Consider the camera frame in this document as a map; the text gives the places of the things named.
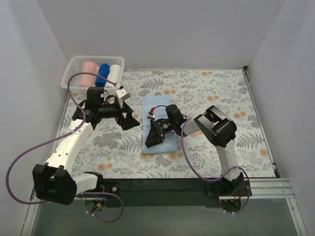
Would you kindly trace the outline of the light blue towel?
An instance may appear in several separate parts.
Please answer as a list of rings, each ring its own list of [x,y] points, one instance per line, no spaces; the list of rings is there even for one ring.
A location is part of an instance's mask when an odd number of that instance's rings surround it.
[[[150,131],[150,121],[147,118],[147,113],[151,108],[158,105],[170,105],[169,95],[159,95],[159,96],[146,96],[142,101],[142,115],[143,115],[143,144],[142,152],[144,154],[162,154],[177,151],[176,137],[175,133],[172,131],[165,134],[165,140],[156,146],[146,147],[145,141],[149,135]]]

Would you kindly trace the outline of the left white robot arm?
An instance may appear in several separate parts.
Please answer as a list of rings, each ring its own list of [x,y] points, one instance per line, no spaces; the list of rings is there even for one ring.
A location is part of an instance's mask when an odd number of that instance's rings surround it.
[[[104,190],[102,175],[86,172],[72,177],[71,170],[83,144],[102,119],[114,118],[122,130],[139,126],[132,116],[133,110],[125,100],[130,98],[127,88],[106,91],[90,87],[86,99],[77,103],[68,136],[63,138],[44,164],[37,164],[32,171],[36,196],[41,200],[69,205],[74,198],[86,191],[98,195]]]

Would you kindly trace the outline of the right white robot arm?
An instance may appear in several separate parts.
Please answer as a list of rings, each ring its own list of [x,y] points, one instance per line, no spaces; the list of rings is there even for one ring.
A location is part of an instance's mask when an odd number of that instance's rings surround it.
[[[164,106],[167,118],[157,119],[155,110],[158,107],[151,108],[147,114],[150,121],[150,131],[145,140],[145,146],[151,148],[163,143],[166,134],[172,131],[180,136],[183,145],[184,137],[201,131],[217,150],[221,176],[215,179],[202,177],[193,168],[185,148],[182,146],[189,167],[196,176],[207,183],[207,189],[212,195],[241,195],[245,176],[238,166],[236,158],[234,140],[237,126],[234,121],[225,116],[216,106],[209,107],[195,118],[186,118],[175,104]]]

